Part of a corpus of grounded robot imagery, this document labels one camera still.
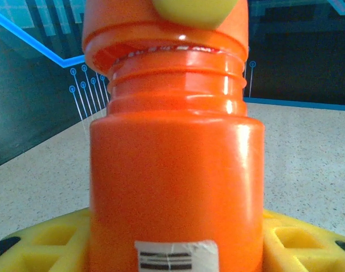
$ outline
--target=white label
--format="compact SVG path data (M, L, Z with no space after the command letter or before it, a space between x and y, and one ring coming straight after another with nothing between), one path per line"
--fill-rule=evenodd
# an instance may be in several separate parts
M219 272L219 250L213 241L196 243L135 242L139 272Z

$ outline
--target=orange toy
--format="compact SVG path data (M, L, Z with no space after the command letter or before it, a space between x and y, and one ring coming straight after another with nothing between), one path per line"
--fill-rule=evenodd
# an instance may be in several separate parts
M88 0L83 49L113 98L91 125L90 271L262 271L246 0L215 30L167 22L152 0Z

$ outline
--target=plastic toy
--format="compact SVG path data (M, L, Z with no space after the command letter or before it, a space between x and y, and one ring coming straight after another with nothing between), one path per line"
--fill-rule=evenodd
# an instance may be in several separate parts
M263 214L248 6L211 3L87 1L86 62L113 98L91 125L90 214L0 242L0 271L345 272L345 237Z

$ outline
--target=yellow plastic base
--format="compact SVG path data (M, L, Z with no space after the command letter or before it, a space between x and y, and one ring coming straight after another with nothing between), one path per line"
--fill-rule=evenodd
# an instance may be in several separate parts
M345 237L265 211L264 272L345 272ZM0 272L87 272L88 209L13 233L21 240L0 256Z

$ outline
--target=circuit line graphic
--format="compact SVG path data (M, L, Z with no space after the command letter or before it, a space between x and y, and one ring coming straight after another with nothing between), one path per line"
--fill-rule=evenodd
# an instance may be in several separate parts
M60 56L56 55L53 51L47 48L44 44L30 36L28 33L23 31L20 27L15 25L12 21L8 20L6 17L0 14L0 25L6 28L15 36L19 37L25 43L35 48L41 54L46 56L51 61L55 62L62 68L67 68L84 62L84 55L63 59Z

